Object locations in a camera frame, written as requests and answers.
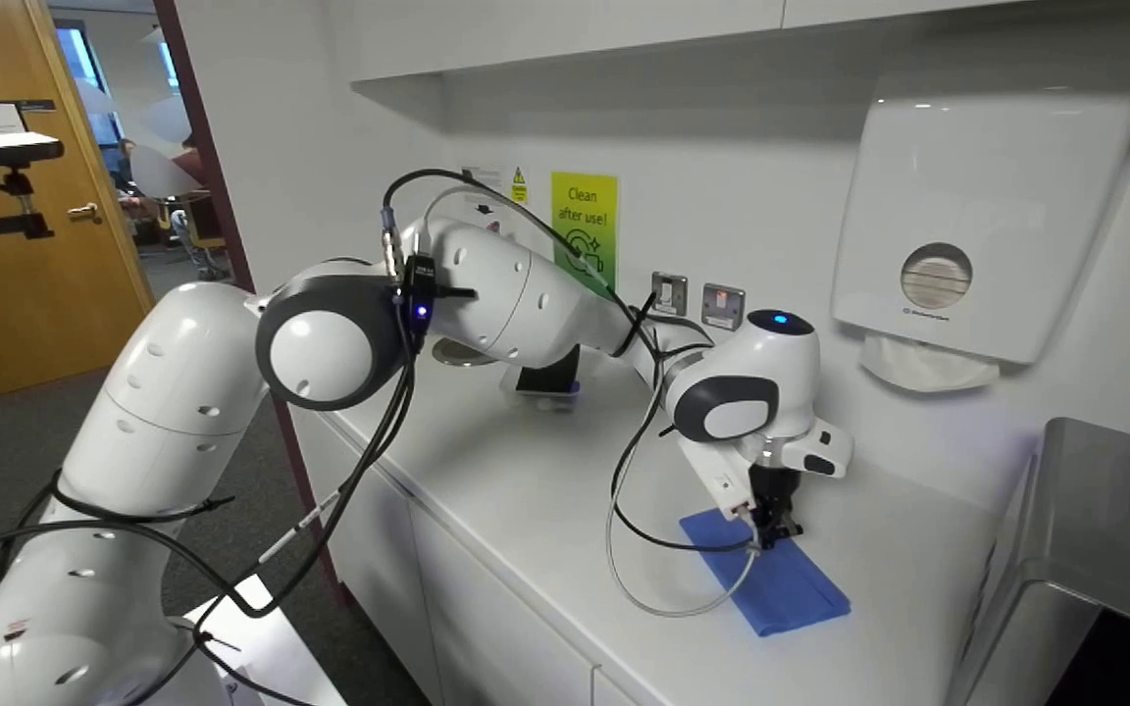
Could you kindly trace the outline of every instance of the white countertop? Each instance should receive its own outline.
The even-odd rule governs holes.
[[[853,598],[853,616],[785,636],[754,636],[734,603],[665,620],[632,607],[607,576],[607,475],[648,387],[620,366],[586,366],[575,414],[543,414],[503,387],[503,366],[445,370],[422,357],[415,404],[385,475],[454,529],[582,654],[615,662],[620,683],[654,701],[813,701],[940,706],[967,646],[997,519],[875,470],[805,478],[802,548]],[[329,415],[356,445],[385,391]],[[678,539],[707,495],[671,441],[648,437],[628,470],[628,514]],[[665,553],[620,535],[620,567],[654,603],[720,598],[694,553]]]

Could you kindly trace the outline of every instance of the blue cloth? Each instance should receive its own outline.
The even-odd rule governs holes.
[[[704,509],[678,522],[694,547],[746,542],[750,526]],[[746,569],[746,553],[704,553],[715,576],[729,587]],[[847,598],[819,573],[796,542],[766,548],[750,580],[734,591],[739,614],[758,636],[796,632],[834,616],[847,616]]]

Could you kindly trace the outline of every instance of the window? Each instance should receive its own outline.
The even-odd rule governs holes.
[[[173,53],[171,53],[171,45],[164,45],[164,40],[161,40],[159,47],[161,47],[164,83],[171,83],[171,88],[176,88]]]
[[[105,93],[105,83],[101,83],[96,47],[91,47],[91,40],[87,40],[87,27],[76,23],[76,19],[61,19],[61,23],[54,23],[54,45],[61,45],[61,54],[65,54],[65,62],[68,62],[72,83],[76,83],[78,93],[82,93],[82,105],[87,105],[96,143],[99,143],[101,149],[121,147],[121,122],[117,122],[117,110],[114,110],[114,101],[112,101],[112,93]]]

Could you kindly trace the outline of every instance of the paper towel dispenser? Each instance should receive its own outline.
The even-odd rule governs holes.
[[[879,78],[836,317],[862,370],[976,387],[1031,366],[1091,257],[1130,149],[1130,23],[940,32]]]

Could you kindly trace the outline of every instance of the black cable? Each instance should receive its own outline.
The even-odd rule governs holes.
[[[176,675],[180,675],[180,667],[199,653],[199,642],[208,641],[208,636],[199,636],[199,627],[211,620],[211,614],[219,607],[219,599],[211,599],[205,614],[199,614],[199,620],[189,627],[191,632],[191,646],[189,653],[180,653],[180,658],[164,670],[164,675],[159,675],[135,701],[127,701],[127,706],[140,706],[140,701],[151,701],[159,691],[164,691]]]
[[[53,475],[46,488],[38,488],[38,492],[31,495],[31,502],[28,502],[28,508],[19,509],[19,519],[17,519],[17,529],[24,529],[24,526],[31,522],[31,514],[46,502],[54,478],[61,478],[61,470]],[[11,553],[17,553],[17,542],[0,542],[0,580],[6,580],[8,569],[11,569]]]
[[[648,415],[639,420],[637,437],[628,441],[628,446],[620,451],[615,468],[611,468],[611,478],[607,478],[607,499],[611,499],[611,514],[620,519],[626,529],[632,529],[637,539],[645,539],[648,547],[661,547],[661,548],[674,548],[674,553],[739,553],[739,548],[750,548],[750,542],[726,542],[726,547],[690,547],[690,542],[666,542],[666,539],[654,539],[648,535],[645,526],[637,526],[626,508],[620,508],[620,478],[626,478],[626,468],[632,459],[632,451],[639,446],[639,441],[648,437],[653,420],[654,420],[654,407],[661,407],[661,397],[665,397],[665,380],[654,386],[653,391],[653,407]]]
[[[173,548],[184,567],[191,567],[208,586],[215,586],[219,591],[231,591],[231,586],[198,548],[189,548],[184,542],[176,542],[176,539],[171,539],[161,529],[151,529],[151,526],[130,526],[130,522],[46,522],[46,526],[28,526],[28,529],[0,535],[0,542],[24,542],[24,539],[72,535],[72,529],[105,529],[105,535],[135,535],[135,539],[159,542],[159,547]]]
[[[628,339],[611,351],[611,357],[626,357],[626,355],[632,351],[632,342],[637,342],[637,333],[645,330],[645,317],[648,317],[653,308],[654,308],[654,289],[648,289],[645,308],[639,308],[637,317],[632,317]]]
[[[554,225],[545,225],[537,214],[530,214],[525,206],[517,206],[517,199],[512,199],[512,198],[503,198],[503,194],[495,194],[492,186],[475,182],[471,173],[454,173],[454,169],[411,169],[411,173],[405,173],[401,182],[393,182],[393,186],[385,189],[385,198],[382,198],[382,228],[385,228],[385,233],[401,233],[397,207],[393,207],[397,194],[401,194],[405,186],[427,182],[427,178],[461,182],[461,186],[469,186],[469,189],[487,194],[492,199],[499,199],[499,206],[516,207],[522,219],[530,219],[543,234],[548,234],[548,240],[554,240],[563,253],[568,253],[579,263],[586,263],[586,257],[579,253],[579,242],[568,242],[568,240],[567,240]],[[601,276],[592,276],[592,280],[597,280],[597,287],[603,289],[603,297],[620,308],[620,314],[626,314],[626,317],[632,321],[632,330],[639,333],[645,351],[654,357],[654,346],[648,342],[645,327],[637,327],[628,301],[626,301]]]
[[[211,509],[231,502],[231,499],[205,499],[199,508],[164,509],[164,514],[117,514],[117,509],[105,509],[105,508],[96,508],[96,502],[82,502],[82,499],[61,492],[61,478],[53,484],[53,495],[78,514],[105,519],[105,522],[130,522],[130,526],[184,522],[184,519],[211,514]]]
[[[405,402],[405,407],[411,404],[411,372],[401,372],[397,402]],[[341,484],[338,508],[334,508],[329,522],[322,526],[322,539],[316,542],[316,548],[308,553],[308,560],[287,576],[287,586],[274,591],[274,599],[271,599],[267,607],[254,607],[254,614],[249,614],[249,616],[267,616],[267,614],[274,614],[274,607],[301,586],[301,576],[322,560],[322,553],[327,553],[327,547],[329,547],[329,539],[334,539],[334,529],[338,529],[350,499],[356,495],[356,484],[364,478],[364,470],[369,470],[369,468],[385,457],[385,446],[393,445],[393,441],[382,441],[382,437],[385,437],[389,420],[397,420],[397,415],[405,415],[405,414],[382,415],[382,427],[375,432],[375,441],[364,445],[356,468],[355,468],[350,478]]]
[[[674,346],[674,351],[661,351],[661,361],[683,357],[683,355],[700,355],[700,351],[715,351],[715,346]]]
[[[694,330],[704,342],[715,346],[709,330],[690,317],[648,314],[648,321]]]

